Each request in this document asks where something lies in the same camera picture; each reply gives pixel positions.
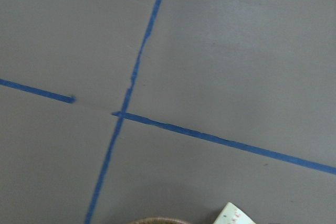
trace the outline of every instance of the tape line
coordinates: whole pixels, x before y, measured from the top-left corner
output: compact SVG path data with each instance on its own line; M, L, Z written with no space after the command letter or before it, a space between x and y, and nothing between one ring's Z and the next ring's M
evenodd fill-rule
M319 170L321 172L331 173L331 174L336 175L336 167L322 165L316 162L308 161L305 159L289 156L289 155L278 153L278 152L273 152L273 151L266 150L263 148L259 148L259 147L255 147L255 146L251 146L251 145L247 145L247 144L243 144L243 143L239 143L235 141L226 140L218 136L213 136L210 134L201 133L198 131L182 128L182 127L179 127L173 124L160 123L160 122L148 119L148 118L144 118L143 116L139 116L139 115L134 115L130 113L121 113L120 111L114 112L112 113L112 115L118 116L119 118L122 117L124 119L136 121L136 122L147 124L147 125L153 125L153 126L156 126L156 127L168 130L168 131L177 132L183 135L193 136L193 137L207 140L213 143L226 145L226 146L236 148L242 151L255 153L261 156L274 158L274 159L281 160L284 162L288 162L288 163L304 166L307 168L311 168L314 170Z
M128 105L130 103L130 99L131 99L131 95L132 95L133 88L134 88L134 85L135 85L135 81L136 81L136 78L138 76L138 71L139 71L142 52L143 52L143 49L146 45L146 42L147 42L148 38L151 36L152 29L153 29L153 26L154 26L154 23L155 23L155 19L156 19L157 13L158 13L159 8L160 8L161 1L162 0L156 0L155 1L153 11L152 11L152 14L151 14L146 32L145 32L144 37L143 37L143 41L142 41L142 44L141 44L141 47L140 47L140 50L139 50L134 68L133 68L133 72L132 72L132 76L131 76L131 85L127 89L125 97L124 97L124 102L122 104L122 108L121 108L121 112L120 112L121 114L126 113ZM123 123L123 117L118 118L118 121L117 121L117 123L115 125L115 128L114 128L114 133L112 135L112 139L110 141L109 147L107 149L107 152L106 152L106 155L105 155L105 158L104 158L104 161L103 161L102 168L100 170L98 181L97 181L95 189L93 191L92 199L91 199L87 214L85 216L85 220L84 220L85 224L90 224L91 223L91 219L92 219L92 216L94 214L94 210L96 208L96 204L97 204L99 194L100 194L103 182L104 182L104 178L105 178L105 175L107 173L109 163L111 161L111 156L112 156L114 144L115 144L115 142L118 138L118 135L120 133L122 123Z
M73 103L76 100L76 98L74 96L67 97L65 95L52 93L52 92L42 90L42 89L32 88L32 87L29 87L29 86L26 86L26 85L22 85L22 84L12 82L12 81L6 81L6 80L3 80L3 79L0 79L0 85L10 87L10 88L13 88L13 89L22 90L22 91L29 92L29 93L32 93L32 94L41 95L43 97L48 97L48 98L55 99L55 100L58 100L58 101L61 101L61 102Z

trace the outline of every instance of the painted concrete floor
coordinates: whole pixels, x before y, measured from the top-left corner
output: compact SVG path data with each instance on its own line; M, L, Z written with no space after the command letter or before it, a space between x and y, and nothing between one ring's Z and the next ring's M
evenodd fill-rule
M155 0L1 0L0 222L83 223ZM127 112L336 170L335 0L162 0ZM329 223L336 176L125 119L91 223Z

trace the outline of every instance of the white paper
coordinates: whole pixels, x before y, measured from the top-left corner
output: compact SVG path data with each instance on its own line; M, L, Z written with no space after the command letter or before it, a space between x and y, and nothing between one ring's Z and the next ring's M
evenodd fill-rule
M256 224L243 211L232 203L228 203L219 214L214 224Z

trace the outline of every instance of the woven basket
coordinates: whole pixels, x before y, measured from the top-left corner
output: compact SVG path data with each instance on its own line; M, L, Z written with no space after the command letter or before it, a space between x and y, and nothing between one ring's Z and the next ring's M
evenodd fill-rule
M129 224L190 224L187 221L167 218L167 217L150 217L140 220L135 220Z

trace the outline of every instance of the gray floor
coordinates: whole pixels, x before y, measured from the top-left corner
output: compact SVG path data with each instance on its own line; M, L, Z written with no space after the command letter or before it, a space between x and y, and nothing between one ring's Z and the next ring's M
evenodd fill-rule
M1 0L0 222L83 223L155 0ZM336 167L335 0L163 0L128 112ZM92 223L334 224L336 177L125 120Z

